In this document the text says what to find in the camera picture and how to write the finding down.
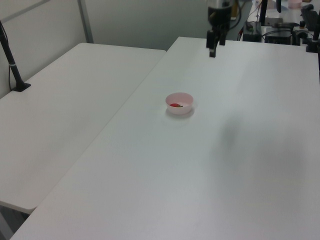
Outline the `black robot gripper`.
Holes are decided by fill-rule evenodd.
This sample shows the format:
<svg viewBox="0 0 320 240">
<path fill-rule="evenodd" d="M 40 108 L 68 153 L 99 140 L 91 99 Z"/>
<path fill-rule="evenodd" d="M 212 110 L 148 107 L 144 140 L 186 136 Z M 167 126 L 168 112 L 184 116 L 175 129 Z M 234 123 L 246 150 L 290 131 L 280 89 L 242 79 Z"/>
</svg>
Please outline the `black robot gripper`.
<svg viewBox="0 0 320 240">
<path fill-rule="evenodd" d="M 230 29 L 232 5 L 222 6 L 208 6 L 208 22 L 211 25 L 211 30 L 207 31 L 206 48 L 209 49 L 209 56 L 216 57 L 217 36 L 219 33 L 219 44 L 224 46 L 226 44 L 226 32 Z"/>
</svg>

